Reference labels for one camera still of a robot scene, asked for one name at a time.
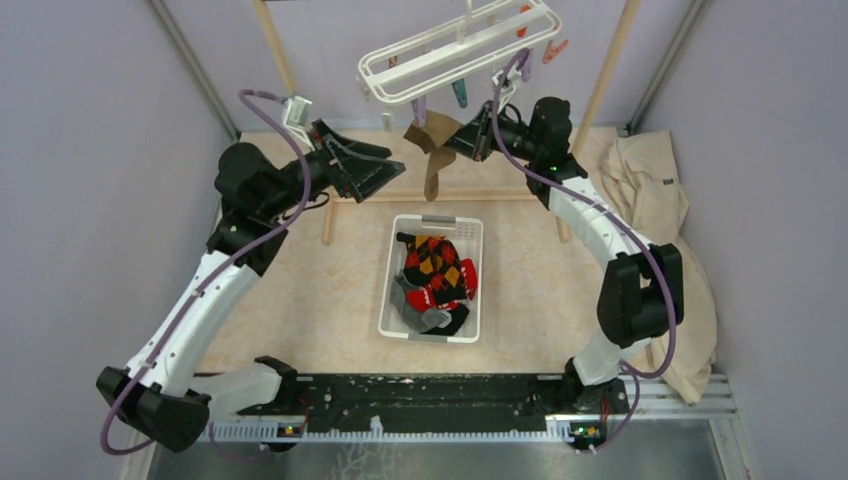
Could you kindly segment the tan brown sock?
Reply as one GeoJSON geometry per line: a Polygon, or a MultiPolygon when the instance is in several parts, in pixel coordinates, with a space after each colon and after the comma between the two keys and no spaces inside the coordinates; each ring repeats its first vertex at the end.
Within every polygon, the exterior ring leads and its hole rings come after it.
{"type": "Polygon", "coordinates": [[[432,202],[439,195],[439,172],[456,160],[456,152],[445,147],[448,140],[463,124],[449,115],[427,109],[427,122],[419,128],[413,120],[403,138],[417,146],[427,157],[423,196],[432,202]]]}

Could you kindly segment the argyle red yellow sock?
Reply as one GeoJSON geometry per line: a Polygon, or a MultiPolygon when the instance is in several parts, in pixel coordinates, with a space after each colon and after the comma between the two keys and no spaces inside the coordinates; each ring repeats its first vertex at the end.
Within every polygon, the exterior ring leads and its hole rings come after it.
{"type": "Polygon", "coordinates": [[[407,302],[416,310],[452,310],[466,298],[460,256],[444,236],[399,232],[395,240],[406,248],[401,273],[413,286],[407,302]]]}

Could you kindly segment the red white patterned sock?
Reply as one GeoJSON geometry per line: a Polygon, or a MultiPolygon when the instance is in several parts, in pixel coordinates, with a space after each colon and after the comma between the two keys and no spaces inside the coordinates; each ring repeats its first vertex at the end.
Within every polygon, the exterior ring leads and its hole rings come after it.
{"type": "Polygon", "coordinates": [[[406,298],[419,311],[426,308],[450,310],[464,301],[475,299],[479,286],[476,265],[471,259],[462,259],[452,264],[435,268],[430,260],[402,271],[405,278],[417,290],[407,293],[406,298]]]}

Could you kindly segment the black blue sock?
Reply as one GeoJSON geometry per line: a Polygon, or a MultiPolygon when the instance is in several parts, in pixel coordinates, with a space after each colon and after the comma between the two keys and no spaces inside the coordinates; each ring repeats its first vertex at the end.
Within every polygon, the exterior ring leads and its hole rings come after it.
{"type": "Polygon", "coordinates": [[[465,324],[470,313],[469,308],[465,303],[459,303],[456,307],[450,310],[444,310],[450,316],[447,323],[440,324],[438,327],[431,330],[431,333],[442,336],[454,336],[465,324]]]}

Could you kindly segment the grey sock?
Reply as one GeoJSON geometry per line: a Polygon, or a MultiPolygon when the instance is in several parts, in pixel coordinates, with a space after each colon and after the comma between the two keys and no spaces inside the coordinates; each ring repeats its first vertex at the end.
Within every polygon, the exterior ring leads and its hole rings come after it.
{"type": "Polygon", "coordinates": [[[406,294],[417,290],[403,274],[395,276],[389,290],[391,305],[397,310],[400,319],[412,331],[418,334],[449,336],[453,334],[450,326],[453,317],[449,311],[438,308],[417,310],[406,298],[406,294]]]}

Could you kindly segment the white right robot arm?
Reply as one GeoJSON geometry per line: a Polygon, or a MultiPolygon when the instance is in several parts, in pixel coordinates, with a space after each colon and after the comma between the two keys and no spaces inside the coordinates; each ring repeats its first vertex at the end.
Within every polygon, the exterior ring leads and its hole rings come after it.
{"type": "Polygon", "coordinates": [[[604,270],[596,307],[599,332],[566,365],[563,398],[576,412],[602,398],[601,384],[618,376],[640,347],[667,335],[671,341],[659,376],[676,350],[684,316],[683,262],[672,244],[638,233],[602,198],[570,151],[571,105],[556,97],[538,100],[528,122],[506,107],[485,102],[478,114],[446,140],[446,147],[474,161],[493,152],[515,162],[529,191],[564,221],[604,270]]]}

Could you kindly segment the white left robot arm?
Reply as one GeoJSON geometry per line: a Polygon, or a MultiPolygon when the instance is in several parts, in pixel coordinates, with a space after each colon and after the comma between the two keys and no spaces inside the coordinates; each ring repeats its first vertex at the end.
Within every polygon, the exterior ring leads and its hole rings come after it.
{"type": "Polygon", "coordinates": [[[405,171],[390,149],[344,137],[323,121],[312,124],[307,140],[311,150],[280,168],[249,142],[222,153],[214,182],[222,215],[193,279],[147,344],[125,366],[107,367],[97,378],[110,420],[179,453],[213,423],[243,410],[266,405],[285,414],[297,406],[297,372],[278,359],[262,356],[208,377],[197,368],[308,203],[328,189],[362,202],[405,171]]]}

